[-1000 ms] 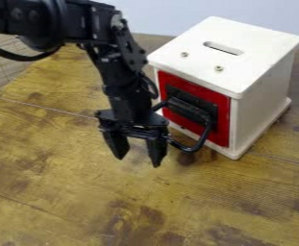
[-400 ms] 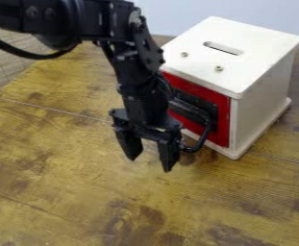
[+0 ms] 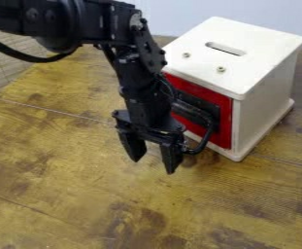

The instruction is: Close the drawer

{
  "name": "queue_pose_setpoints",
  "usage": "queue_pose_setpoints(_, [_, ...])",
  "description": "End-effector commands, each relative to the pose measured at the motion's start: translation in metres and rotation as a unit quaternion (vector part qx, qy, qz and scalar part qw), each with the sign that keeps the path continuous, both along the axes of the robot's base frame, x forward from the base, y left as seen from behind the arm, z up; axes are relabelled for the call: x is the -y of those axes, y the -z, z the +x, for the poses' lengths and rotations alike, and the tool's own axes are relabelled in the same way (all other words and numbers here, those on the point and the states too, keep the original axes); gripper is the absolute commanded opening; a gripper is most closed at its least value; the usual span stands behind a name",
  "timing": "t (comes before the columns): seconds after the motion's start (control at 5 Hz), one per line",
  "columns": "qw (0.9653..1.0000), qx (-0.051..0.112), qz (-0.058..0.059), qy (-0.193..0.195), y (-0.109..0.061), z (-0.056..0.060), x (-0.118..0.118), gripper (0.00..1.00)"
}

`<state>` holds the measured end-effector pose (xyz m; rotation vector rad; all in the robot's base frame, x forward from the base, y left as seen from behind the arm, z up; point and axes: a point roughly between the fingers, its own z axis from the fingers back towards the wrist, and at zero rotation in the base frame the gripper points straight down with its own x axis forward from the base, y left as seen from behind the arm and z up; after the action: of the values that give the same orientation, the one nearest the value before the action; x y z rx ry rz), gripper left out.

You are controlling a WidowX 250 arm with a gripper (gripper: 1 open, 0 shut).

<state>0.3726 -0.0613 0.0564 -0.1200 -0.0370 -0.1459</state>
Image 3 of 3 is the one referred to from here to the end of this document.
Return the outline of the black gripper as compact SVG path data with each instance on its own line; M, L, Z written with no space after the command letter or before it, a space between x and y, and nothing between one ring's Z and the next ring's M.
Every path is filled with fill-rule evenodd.
M112 114L118 132L132 161L139 162L147 153L146 142L160 144L167 172L174 174L183 162L180 145L184 141L183 127L172 116L174 101L167 95L148 99L128 99L124 110Z

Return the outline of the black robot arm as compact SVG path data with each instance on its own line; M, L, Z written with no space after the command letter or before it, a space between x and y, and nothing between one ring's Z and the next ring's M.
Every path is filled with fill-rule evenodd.
M103 51L127 104L114 112L127 154L140 160L146 143L159 144L167 172L175 173L183 162L184 128L172 117L176 90L163 75L166 51L142 11L116 0L0 0L0 31L34 38L55 53L37 57L0 42L0 53L27 62L58 61L86 44Z

